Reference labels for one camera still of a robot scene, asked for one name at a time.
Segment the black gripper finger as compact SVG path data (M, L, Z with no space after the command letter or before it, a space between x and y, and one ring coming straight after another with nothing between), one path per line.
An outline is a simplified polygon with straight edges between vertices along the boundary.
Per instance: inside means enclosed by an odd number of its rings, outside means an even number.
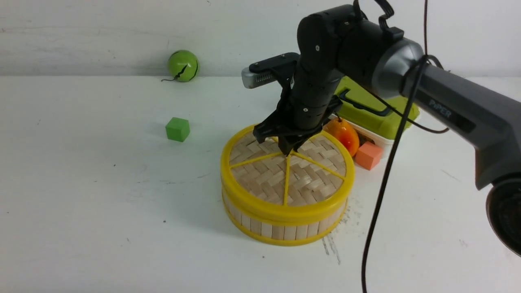
M284 156L288 156L292 151L298 149L311 137L318 135L319 132L287 132L278 135L278 148Z

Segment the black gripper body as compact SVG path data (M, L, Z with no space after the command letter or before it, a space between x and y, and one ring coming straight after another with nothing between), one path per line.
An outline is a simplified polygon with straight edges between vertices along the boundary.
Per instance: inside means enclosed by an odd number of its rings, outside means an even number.
M337 69L314 72L297 62L275 111L254 129L272 129L272 137L287 132L318 132L343 76Z

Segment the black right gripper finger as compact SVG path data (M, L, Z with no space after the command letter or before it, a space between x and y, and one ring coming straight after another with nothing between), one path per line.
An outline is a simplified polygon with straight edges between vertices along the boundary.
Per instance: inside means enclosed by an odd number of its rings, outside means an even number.
M253 135L259 144L262 144L266 141L266 139L273 136L272 129L255 129L253 130Z

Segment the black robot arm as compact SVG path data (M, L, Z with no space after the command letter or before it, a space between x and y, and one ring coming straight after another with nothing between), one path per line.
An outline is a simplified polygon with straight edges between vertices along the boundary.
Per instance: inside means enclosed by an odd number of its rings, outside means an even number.
M412 103L458 133L475 148L475 185L492 185L486 211L491 228L512 252L520 254L520 102L444 70L437 59L404 37L384 14L370 22L359 2L303 18L299 52L253 63L242 72L244 87L277 81L282 87L276 110L256 125L259 143L278 138L284 155L322 130L341 100L334 91L348 77L377 98L409 100L396 134L395 153Z

